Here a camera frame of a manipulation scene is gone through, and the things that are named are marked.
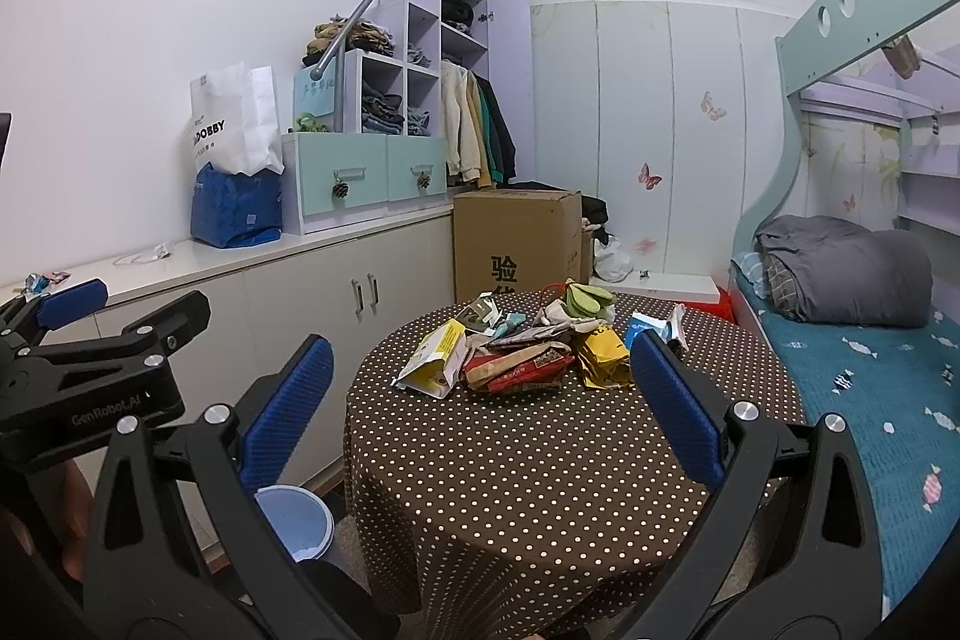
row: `white plastic bag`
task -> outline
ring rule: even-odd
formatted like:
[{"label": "white plastic bag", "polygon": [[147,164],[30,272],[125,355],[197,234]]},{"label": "white plastic bag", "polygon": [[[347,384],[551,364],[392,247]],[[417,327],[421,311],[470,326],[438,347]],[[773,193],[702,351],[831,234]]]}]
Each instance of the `white plastic bag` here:
[{"label": "white plastic bag", "polygon": [[606,247],[599,239],[593,241],[593,269],[601,280],[622,283],[634,270],[634,260],[620,246],[620,240],[610,234]]},{"label": "white plastic bag", "polygon": [[274,73],[238,63],[190,83],[193,158],[199,172],[212,164],[227,175],[281,175],[280,124]]}]

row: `mint green drawer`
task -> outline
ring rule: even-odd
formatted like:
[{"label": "mint green drawer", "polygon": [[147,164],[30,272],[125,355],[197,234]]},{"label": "mint green drawer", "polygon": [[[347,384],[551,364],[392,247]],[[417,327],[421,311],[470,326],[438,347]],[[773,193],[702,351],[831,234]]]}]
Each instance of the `mint green drawer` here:
[{"label": "mint green drawer", "polygon": [[[381,134],[301,134],[299,186],[304,215],[387,200],[387,138]],[[333,186],[349,186],[335,199]]]},{"label": "mint green drawer", "polygon": [[[421,175],[430,185],[421,188]],[[446,140],[387,137],[387,193],[390,201],[435,196],[446,191]]]}]

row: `brown tablecloth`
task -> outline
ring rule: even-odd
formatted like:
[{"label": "brown tablecloth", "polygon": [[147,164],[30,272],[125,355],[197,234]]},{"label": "brown tablecloth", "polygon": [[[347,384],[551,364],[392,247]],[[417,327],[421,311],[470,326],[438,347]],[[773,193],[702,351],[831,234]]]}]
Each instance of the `brown tablecloth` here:
[{"label": "brown tablecloth", "polygon": [[[533,314],[536,293],[497,298]],[[666,319],[673,304],[621,295]],[[635,386],[488,398],[460,387],[441,401],[390,386],[419,340],[456,314],[407,324],[364,360],[347,396],[347,504],[373,597],[424,610],[427,640],[520,640],[564,632],[635,603],[707,500],[683,474]],[[773,352],[699,311],[683,321],[685,362],[730,398],[803,423]]]}]

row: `teal bedsheet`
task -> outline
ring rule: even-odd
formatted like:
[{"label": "teal bedsheet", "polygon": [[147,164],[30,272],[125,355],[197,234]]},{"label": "teal bedsheet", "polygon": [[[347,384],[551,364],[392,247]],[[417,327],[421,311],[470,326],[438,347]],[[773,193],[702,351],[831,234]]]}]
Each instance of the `teal bedsheet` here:
[{"label": "teal bedsheet", "polygon": [[939,311],[923,329],[796,323],[739,273],[737,283],[808,421],[839,413],[850,424],[877,511],[884,593],[896,605],[960,516],[960,326]]}]

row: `floor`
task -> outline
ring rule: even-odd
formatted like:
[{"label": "floor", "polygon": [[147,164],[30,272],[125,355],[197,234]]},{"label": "floor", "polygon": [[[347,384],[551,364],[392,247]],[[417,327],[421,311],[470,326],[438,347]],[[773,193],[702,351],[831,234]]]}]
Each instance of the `floor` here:
[{"label": "floor", "polygon": [[[334,530],[333,544],[330,551],[325,555],[325,560],[336,564],[340,569],[346,572],[357,584],[363,586],[367,591],[370,590],[367,581],[367,571],[363,562],[363,555],[360,551],[360,539],[357,536],[356,524],[353,517],[347,515],[347,503],[344,501],[343,487],[338,486],[330,493],[323,496],[323,501],[333,513],[336,528]],[[755,568],[757,568],[758,554],[762,547],[761,540],[767,539],[771,533],[772,525],[761,514],[757,517],[754,528],[747,537],[740,556],[731,569],[727,577],[726,584],[717,595],[717,602],[726,600],[734,594],[743,591],[748,583]],[[243,585],[236,574],[229,566],[224,567],[214,576],[214,582],[224,594],[234,599],[240,599],[243,596]],[[587,627],[587,633],[590,640],[602,640],[616,628],[617,623],[622,617],[613,617],[603,619]],[[424,640],[426,631],[424,627],[424,618],[421,613],[414,613],[408,616],[401,616],[400,633],[397,634],[397,640]]]}]

